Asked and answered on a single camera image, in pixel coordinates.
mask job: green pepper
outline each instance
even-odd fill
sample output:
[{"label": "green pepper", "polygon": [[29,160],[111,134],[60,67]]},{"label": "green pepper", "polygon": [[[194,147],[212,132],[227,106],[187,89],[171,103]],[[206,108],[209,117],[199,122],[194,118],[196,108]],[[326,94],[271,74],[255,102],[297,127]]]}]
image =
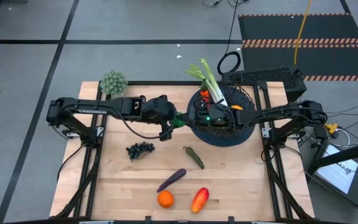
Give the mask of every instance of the green pepper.
[{"label": "green pepper", "polygon": [[197,156],[196,152],[191,147],[183,147],[186,149],[186,153],[197,162],[197,164],[204,169],[203,161]]}]

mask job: wooden table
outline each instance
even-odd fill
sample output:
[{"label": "wooden table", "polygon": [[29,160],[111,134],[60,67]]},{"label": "wooden table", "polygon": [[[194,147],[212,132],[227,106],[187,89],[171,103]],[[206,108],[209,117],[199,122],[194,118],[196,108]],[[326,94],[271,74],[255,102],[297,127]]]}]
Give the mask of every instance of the wooden table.
[{"label": "wooden table", "polygon": [[[96,98],[98,82],[83,82],[80,99]],[[197,86],[130,86],[126,96],[145,95],[147,99],[165,94],[178,111],[186,111],[188,100],[199,88]],[[251,86],[244,89],[254,99]],[[272,106],[287,103],[282,83],[268,83]],[[262,105],[263,93],[260,91]],[[77,114],[85,125],[90,125],[91,115]],[[276,121],[276,126],[288,120]],[[130,124],[136,131],[155,136],[160,126],[152,124]],[[215,147],[200,141],[188,127],[175,129],[172,139],[152,142],[156,150],[144,158],[131,162],[126,147],[145,141],[132,134],[120,120],[108,118],[92,219],[94,220],[204,220],[226,221],[234,216],[236,221],[274,221],[272,199],[265,163],[260,158],[262,138],[257,125],[251,137],[234,147]],[[68,142],[65,158],[80,145],[79,139]],[[184,152],[183,146],[191,146],[205,164],[201,170]],[[289,139],[287,146],[298,150],[295,140]],[[309,190],[298,154],[282,149],[282,160],[289,191],[305,209],[314,216]],[[75,156],[62,170],[57,184],[50,214],[56,215],[77,190],[85,150]],[[184,168],[186,176],[167,188],[175,198],[169,209],[157,203],[156,189],[176,170]],[[209,189],[209,200],[204,209],[195,214],[190,211],[193,197],[201,187]],[[285,217],[281,191],[278,190],[281,216]],[[88,193],[83,197],[81,214],[85,214]]]}]

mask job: orange fruit in bowl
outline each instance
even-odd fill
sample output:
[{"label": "orange fruit in bowl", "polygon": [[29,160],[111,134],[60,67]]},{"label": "orange fruit in bowl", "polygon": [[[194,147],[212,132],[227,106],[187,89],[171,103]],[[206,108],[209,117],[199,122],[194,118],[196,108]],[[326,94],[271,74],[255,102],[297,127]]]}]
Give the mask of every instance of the orange fruit in bowl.
[{"label": "orange fruit in bowl", "polygon": [[167,190],[163,190],[157,197],[158,204],[163,208],[169,208],[173,205],[173,195]]}]

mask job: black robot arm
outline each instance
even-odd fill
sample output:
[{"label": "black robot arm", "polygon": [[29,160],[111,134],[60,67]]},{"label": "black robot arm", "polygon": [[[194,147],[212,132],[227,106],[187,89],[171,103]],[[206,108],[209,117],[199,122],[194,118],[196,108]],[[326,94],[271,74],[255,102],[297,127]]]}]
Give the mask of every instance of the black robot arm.
[{"label": "black robot arm", "polygon": [[145,97],[122,97],[111,101],[78,100],[74,98],[59,98],[50,102],[47,121],[50,126],[64,125],[67,132],[76,133],[81,142],[87,147],[95,147],[99,137],[96,128],[87,127],[74,117],[74,114],[108,114],[116,119],[135,121],[147,124],[159,124],[162,132],[156,138],[161,141],[171,139],[172,127],[168,121],[176,116],[175,106],[162,95],[145,101]]},{"label": "black robot arm", "polygon": [[66,126],[69,132],[78,134],[81,142],[87,147],[95,147],[94,144],[97,144],[98,130],[87,127],[81,121],[78,121],[73,116],[76,113],[108,114],[123,121],[158,124],[161,125],[162,132],[155,138],[159,138],[161,141],[172,138],[173,126],[169,126],[168,122],[175,120],[175,118],[184,121],[191,128],[199,126],[226,128],[235,124],[238,129],[257,123],[291,118],[292,120],[286,125],[281,128],[272,128],[266,134],[267,136],[264,136],[269,138],[271,146],[277,148],[284,147],[289,135],[307,126],[321,126],[326,121],[326,115],[321,105],[314,101],[289,103],[251,112],[227,108],[221,104],[212,104],[209,108],[192,106],[189,112],[177,117],[176,108],[173,103],[167,100],[166,95],[149,101],[146,101],[144,96],[115,98],[111,101],[78,100],[74,98],[59,98],[51,101],[47,114],[49,125]]}]

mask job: leek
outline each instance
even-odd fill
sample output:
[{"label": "leek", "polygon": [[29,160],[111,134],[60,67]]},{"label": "leek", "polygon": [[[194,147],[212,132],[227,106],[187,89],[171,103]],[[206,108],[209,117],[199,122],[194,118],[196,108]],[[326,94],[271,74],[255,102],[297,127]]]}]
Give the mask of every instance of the leek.
[{"label": "leek", "polygon": [[198,60],[204,66],[205,72],[207,74],[207,79],[211,82],[211,84],[213,86],[213,89],[216,92],[217,99],[223,100],[221,102],[221,104],[223,104],[224,106],[227,106],[226,99],[224,98],[223,93],[222,93],[221,89],[219,88],[218,83],[215,80],[214,74],[212,73],[208,63],[206,62],[206,59],[205,58],[198,58]]},{"label": "leek", "polygon": [[197,65],[190,65],[190,69],[185,71],[185,73],[203,81],[203,83],[207,86],[209,94],[211,95],[212,100],[217,103],[220,103],[227,106],[227,102],[222,94],[221,89],[218,86],[218,83],[215,80],[212,71],[204,58],[198,58],[198,60],[203,64],[205,72],[207,76],[203,75],[203,72]]}]

